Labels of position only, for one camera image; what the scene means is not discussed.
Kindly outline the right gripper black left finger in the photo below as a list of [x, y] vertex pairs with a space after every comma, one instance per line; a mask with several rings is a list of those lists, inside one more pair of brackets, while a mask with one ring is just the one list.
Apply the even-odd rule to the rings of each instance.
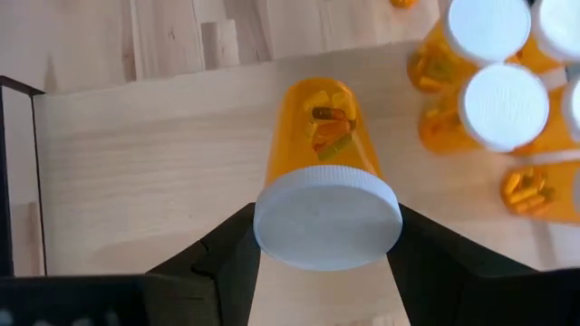
[[148, 271], [152, 325], [247, 325], [260, 265], [250, 203]]

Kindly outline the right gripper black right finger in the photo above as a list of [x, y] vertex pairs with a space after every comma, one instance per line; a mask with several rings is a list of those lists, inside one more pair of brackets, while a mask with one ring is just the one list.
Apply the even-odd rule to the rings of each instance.
[[535, 270], [400, 205], [402, 231], [387, 253], [412, 325], [456, 325], [464, 285]]

